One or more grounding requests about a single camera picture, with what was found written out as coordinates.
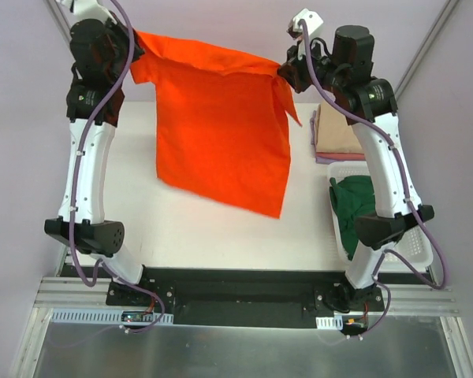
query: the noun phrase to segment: plastic laundry basket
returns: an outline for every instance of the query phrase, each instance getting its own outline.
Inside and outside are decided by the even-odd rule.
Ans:
[[[365,161],[341,161],[328,165],[327,178],[328,185],[332,177],[337,182],[342,181],[347,176],[367,175],[369,176],[368,167]],[[334,231],[337,239],[337,249],[343,262],[350,264],[347,252],[341,244],[340,228],[338,227],[338,218],[333,208]],[[403,239],[396,245],[395,251],[403,255],[418,270],[424,270],[433,262],[433,251],[431,244],[422,230],[418,227],[413,228],[404,234]],[[404,264],[395,256],[387,254],[382,264],[381,271],[406,271],[408,270]]]

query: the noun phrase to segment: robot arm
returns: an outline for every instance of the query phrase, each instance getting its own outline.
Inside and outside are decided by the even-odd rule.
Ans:
[[[110,11],[99,4],[98,0],[58,0],[60,4],[70,9],[77,21],[86,19],[99,20],[103,24],[107,20],[112,20],[116,23],[116,19]]]
[[[400,167],[394,150],[403,157],[399,143],[397,104],[389,82],[371,75],[374,38],[367,28],[347,25],[337,29],[333,52],[320,38],[322,20],[307,9],[292,19],[288,30],[297,44],[289,48],[287,62],[278,70],[289,84],[300,93],[311,84],[305,49],[310,49],[315,78],[322,87],[335,94],[336,104],[343,110],[373,123],[395,143],[391,147],[366,124],[347,117],[361,143],[375,191],[376,213],[356,220],[359,244],[356,254],[345,272],[345,281],[324,303],[344,312],[348,303],[364,300],[374,288],[374,274],[385,249],[392,248],[404,233],[417,225],[408,201],[412,201],[423,221],[434,216],[432,206],[423,205],[410,179],[406,161],[402,158],[408,182],[406,195]],[[311,46],[305,46],[304,26],[307,26]],[[324,48],[324,55],[319,41]]]
[[[103,210],[106,163],[125,98],[121,86],[87,128],[91,114],[123,72],[129,48],[128,31],[96,0],[62,0],[61,3],[70,8],[78,21],[70,30],[70,50],[75,58],[73,81],[67,95],[71,148],[58,218],[46,220],[44,230],[70,245],[70,217],[74,213],[75,248],[95,260],[102,259],[117,276],[137,284],[142,278],[143,266],[133,261],[123,243],[124,225],[105,220]],[[136,44],[133,59],[138,59],[142,53]],[[74,177],[77,177],[75,196]]]

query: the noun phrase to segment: white tabletop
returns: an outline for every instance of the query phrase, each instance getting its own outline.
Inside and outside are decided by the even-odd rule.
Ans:
[[[155,171],[155,103],[126,102],[110,148],[106,219],[125,224],[125,244],[146,266],[345,270],[333,230],[326,167],[315,164],[309,119],[289,122],[292,164],[280,220],[165,185]],[[82,257],[83,265],[94,260]]]

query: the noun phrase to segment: orange shirt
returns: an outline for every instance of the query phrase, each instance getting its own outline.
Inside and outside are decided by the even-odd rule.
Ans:
[[[286,112],[299,123],[279,64],[198,41],[139,32],[132,65],[157,101],[158,178],[280,217],[291,161]]]

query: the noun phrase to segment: folded clothing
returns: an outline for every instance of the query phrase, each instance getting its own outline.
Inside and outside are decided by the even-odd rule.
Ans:
[[[319,156],[325,159],[331,159],[336,161],[364,161],[364,154],[339,154],[339,153],[327,153],[327,152],[318,152],[315,156]]]
[[[280,65],[198,41],[138,36],[145,55],[132,75],[156,86],[158,178],[280,217],[291,161],[286,112],[299,123]]]
[[[362,154],[352,127],[343,114],[327,102],[319,104],[315,119],[315,150],[320,153]]]
[[[357,217],[375,211],[373,184],[369,176],[348,176],[339,183],[332,177],[330,184],[331,206],[338,217],[341,244],[352,260],[359,242],[354,222]]]

